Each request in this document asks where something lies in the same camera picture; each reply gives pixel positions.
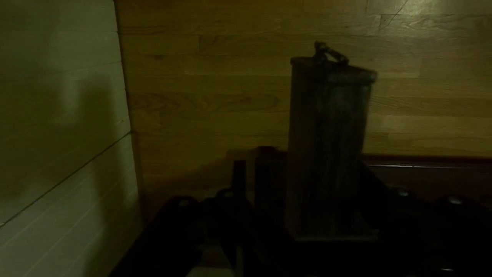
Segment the wooden surface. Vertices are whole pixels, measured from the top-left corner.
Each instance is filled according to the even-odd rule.
[[[117,0],[149,211],[286,148],[292,56],[324,40],[380,73],[366,154],[492,156],[489,0]]]

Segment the dark object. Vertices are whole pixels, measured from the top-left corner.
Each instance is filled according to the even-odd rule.
[[[201,203],[169,200],[112,277],[185,277],[211,245],[238,277],[492,276],[490,213],[464,197],[423,202],[363,165],[375,73],[315,48],[314,59],[292,59],[289,156],[258,150],[255,206],[246,199],[246,162],[234,162],[231,188]]]
[[[274,163],[266,176],[263,163],[255,180],[281,174]],[[360,163],[355,210],[374,230],[374,239],[294,240],[243,193],[237,194],[244,162],[234,168],[232,186],[217,197],[201,203],[189,197],[169,200],[111,276],[185,277],[211,245],[221,247],[235,276],[492,276],[492,216],[464,199],[421,202],[409,191],[387,190]]]
[[[369,156],[364,163],[389,186],[414,191],[426,202],[454,194],[492,208],[490,159]]]
[[[315,43],[292,59],[286,222],[297,237],[354,230],[354,200],[375,73]]]

